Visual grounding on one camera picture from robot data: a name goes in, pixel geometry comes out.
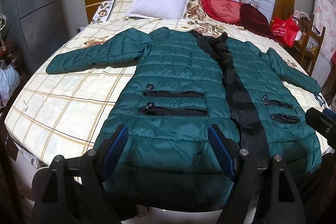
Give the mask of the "wooden shelf rack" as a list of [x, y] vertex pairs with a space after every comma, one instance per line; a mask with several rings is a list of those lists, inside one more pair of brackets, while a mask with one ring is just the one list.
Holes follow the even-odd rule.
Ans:
[[292, 46], [294, 58], [306, 73], [311, 76], [322, 47], [326, 27], [323, 26], [320, 31], [314, 25], [314, 14], [311, 19], [306, 16], [300, 18], [292, 16], [292, 19], [298, 23], [299, 29], [303, 30], [300, 39], [295, 40]]

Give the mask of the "dark red velvet cushion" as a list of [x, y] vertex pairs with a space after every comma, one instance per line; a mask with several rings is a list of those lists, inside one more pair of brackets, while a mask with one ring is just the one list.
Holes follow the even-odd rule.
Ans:
[[240, 5], [239, 24], [256, 35], [269, 39], [274, 38], [267, 18], [250, 4], [243, 3]]

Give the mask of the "red heart-shaped cushion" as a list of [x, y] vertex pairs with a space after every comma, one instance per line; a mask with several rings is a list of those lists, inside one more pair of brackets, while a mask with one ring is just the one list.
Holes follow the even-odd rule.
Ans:
[[240, 3], [233, 0], [201, 0], [204, 12], [212, 19], [228, 24], [240, 21]]

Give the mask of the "red shopping bag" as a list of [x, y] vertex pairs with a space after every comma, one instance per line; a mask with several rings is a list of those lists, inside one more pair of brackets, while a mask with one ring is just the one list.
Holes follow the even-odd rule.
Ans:
[[271, 31], [280, 44], [291, 48], [299, 32], [299, 26], [293, 21], [292, 16], [286, 20], [274, 18]]

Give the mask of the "floral checked bed sheet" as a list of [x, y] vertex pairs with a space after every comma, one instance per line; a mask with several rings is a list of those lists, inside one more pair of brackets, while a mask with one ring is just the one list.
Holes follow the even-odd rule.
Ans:
[[[10, 135], [45, 164], [51, 164], [56, 155], [78, 157], [99, 147], [95, 142], [103, 123], [137, 66], [137, 61], [131, 61], [50, 75], [46, 72], [49, 63], [59, 54], [104, 44], [130, 28], [144, 33], [162, 27], [183, 32], [193, 30], [215, 38], [227, 34], [230, 38], [254, 44], [262, 52], [274, 49], [290, 67], [307, 75], [274, 40], [244, 27], [211, 19], [202, 9], [201, 0], [191, 0], [185, 16], [178, 20], [128, 17], [126, 13], [133, 1], [113, 0], [108, 19], [89, 24], [57, 50], [33, 74], [11, 107], [5, 121]], [[321, 92], [315, 95], [290, 83], [285, 86], [305, 113], [310, 108], [321, 110]], [[323, 157], [330, 146], [325, 137], [315, 133]]]

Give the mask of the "green quilted puffer jacket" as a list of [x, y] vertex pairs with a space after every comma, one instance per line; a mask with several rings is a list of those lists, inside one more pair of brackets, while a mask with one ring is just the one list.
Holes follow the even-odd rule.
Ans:
[[305, 112], [285, 86], [311, 94], [321, 87], [272, 48], [166, 27], [130, 28], [104, 44], [62, 53], [50, 75], [137, 61], [133, 77], [103, 123], [95, 146], [123, 124], [127, 145], [104, 188], [114, 197], [161, 209], [221, 209], [232, 189], [209, 144], [224, 136], [263, 157], [279, 154], [294, 177], [319, 168], [321, 146]]

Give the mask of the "grey refrigerator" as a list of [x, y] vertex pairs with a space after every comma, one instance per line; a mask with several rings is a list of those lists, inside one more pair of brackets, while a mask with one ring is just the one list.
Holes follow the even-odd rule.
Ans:
[[34, 74], [70, 38], [60, 0], [1, 0], [10, 25], [7, 40], [23, 55], [23, 69]]

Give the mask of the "white square pillow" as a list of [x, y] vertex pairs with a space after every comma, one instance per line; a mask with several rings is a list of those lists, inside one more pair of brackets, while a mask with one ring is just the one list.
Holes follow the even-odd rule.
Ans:
[[126, 15], [137, 18], [183, 19], [190, 0], [134, 0]]

